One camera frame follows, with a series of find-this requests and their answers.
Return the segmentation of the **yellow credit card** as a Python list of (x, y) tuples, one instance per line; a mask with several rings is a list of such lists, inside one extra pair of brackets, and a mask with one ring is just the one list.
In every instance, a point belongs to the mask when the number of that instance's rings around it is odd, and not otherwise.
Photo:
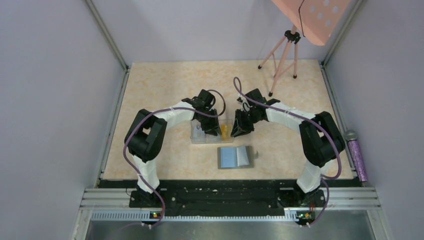
[(230, 141), (232, 139), (231, 132), (232, 132), (232, 125), (231, 124), (221, 124), (221, 140), (223, 142)]

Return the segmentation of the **clear plastic card box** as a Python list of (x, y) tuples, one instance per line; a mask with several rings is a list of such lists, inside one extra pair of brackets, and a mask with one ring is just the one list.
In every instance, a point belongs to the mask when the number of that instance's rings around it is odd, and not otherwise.
[(233, 121), (231, 119), (220, 119), (218, 121), (220, 132), (219, 135), (206, 134), (201, 124), (197, 120), (191, 122), (190, 140), (192, 144), (229, 144), (232, 143), (234, 138), (231, 137), (233, 130)]

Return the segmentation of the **grey card holder wallet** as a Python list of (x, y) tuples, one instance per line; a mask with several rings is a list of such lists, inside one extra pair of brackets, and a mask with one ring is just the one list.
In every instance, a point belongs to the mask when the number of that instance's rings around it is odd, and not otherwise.
[(258, 157), (259, 152), (251, 145), (218, 147), (217, 168), (219, 170), (253, 168)]

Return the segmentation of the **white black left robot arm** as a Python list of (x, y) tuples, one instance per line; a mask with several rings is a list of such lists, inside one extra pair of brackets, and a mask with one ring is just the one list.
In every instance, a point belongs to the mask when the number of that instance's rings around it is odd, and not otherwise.
[(136, 191), (147, 206), (154, 207), (161, 199), (155, 159), (162, 149), (168, 129), (196, 120), (206, 135), (221, 135), (218, 118), (222, 113), (214, 108), (215, 92), (214, 89), (202, 89), (197, 96), (184, 98), (173, 106), (137, 112), (124, 138), (122, 152), (125, 161), (137, 173)]

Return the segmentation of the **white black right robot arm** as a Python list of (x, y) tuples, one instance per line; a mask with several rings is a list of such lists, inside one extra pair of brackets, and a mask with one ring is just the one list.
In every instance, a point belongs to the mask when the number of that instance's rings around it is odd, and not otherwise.
[(239, 97), (238, 101), (242, 107), (235, 111), (232, 137), (250, 134), (260, 121), (283, 125), (300, 135), (306, 163), (296, 180), (293, 200), (299, 206), (307, 206), (330, 163), (337, 161), (341, 167), (340, 153), (346, 145), (332, 115), (327, 111), (303, 112), (280, 100), (267, 100), (257, 88)]

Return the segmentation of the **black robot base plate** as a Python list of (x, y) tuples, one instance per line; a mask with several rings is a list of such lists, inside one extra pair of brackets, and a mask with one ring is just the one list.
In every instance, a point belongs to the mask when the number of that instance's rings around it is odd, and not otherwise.
[(155, 208), (152, 217), (283, 216), (286, 208), (305, 208), (308, 217), (325, 205), (319, 188), (303, 193), (294, 180), (161, 180), (145, 193), (136, 180), (101, 180), (101, 189), (127, 189), (130, 208)]

